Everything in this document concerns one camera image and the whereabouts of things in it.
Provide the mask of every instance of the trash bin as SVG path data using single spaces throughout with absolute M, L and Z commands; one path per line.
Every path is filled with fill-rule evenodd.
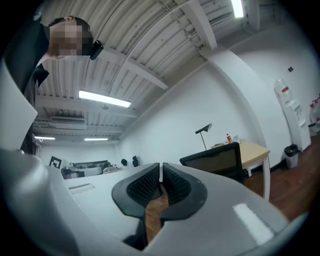
M 289 169 L 298 165 L 298 146 L 292 144 L 284 149 L 286 165 Z

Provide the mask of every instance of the rectangular light fixture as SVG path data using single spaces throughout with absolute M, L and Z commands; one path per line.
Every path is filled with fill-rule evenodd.
M 85 141 L 89 142 L 89 141 L 107 141 L 108 138 L 85 138 Z
M 79 98 L 92 100 L 92 101 L 96 101 L 96 102 L 103 102 L 103 103 L 118 105 L 118 106 L 126 107 L 126 108 L 128 108 L 131 105 L 131 102 L 129 102 L 129 101 L 104 96 L 104 95 L 89 92 L 86 90 L 79 91 Z
M 235 18 L 241 18 L 244 16 L 241 0 L 231 0 L 233 6 L 233 12 Z
M 34 138 L 38 140 L 55 140 L 56 139 L 54 137 L 39 137 L 39 136 L 34 136 Z

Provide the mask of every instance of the wooden floor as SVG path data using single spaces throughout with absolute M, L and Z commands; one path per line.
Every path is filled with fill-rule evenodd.
M 309 211 L 320 184 L 320 134 L 311 137 L 311 146 L 299 153 L 298 166 L 293 169 L 277 169 L 271 173 L 270 203 L 276 206 L 290 221 Z M 264 177 L 257 172 L 247 178 L 244 185 L 263 195 Z M 145 209 L 147 239 L 150 242 L 160 231 L 160 213 L 168 207 L 168 196 L 151 201 Z

